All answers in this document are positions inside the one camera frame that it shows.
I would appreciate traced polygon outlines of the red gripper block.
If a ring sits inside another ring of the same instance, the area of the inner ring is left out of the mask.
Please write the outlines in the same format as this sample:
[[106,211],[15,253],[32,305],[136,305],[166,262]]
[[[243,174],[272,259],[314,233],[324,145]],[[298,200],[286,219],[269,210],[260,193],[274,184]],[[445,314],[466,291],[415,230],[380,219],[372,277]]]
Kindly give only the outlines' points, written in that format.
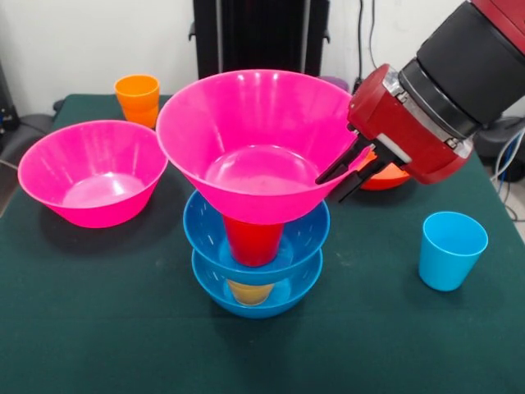
[[461,140],[433,121],[388,64],[373,71],[357,89],[349,103],[348,121],[363,137],[358,137],[315,180],[321,185],[344,175],[362,152],[367,153],[337,186],[338,202],[357,190],[396,187],[396,165],[368,153],[375,145],[392,152],[403,169],[423,184],[438,183],[451,176],[473,152],[473,139]]

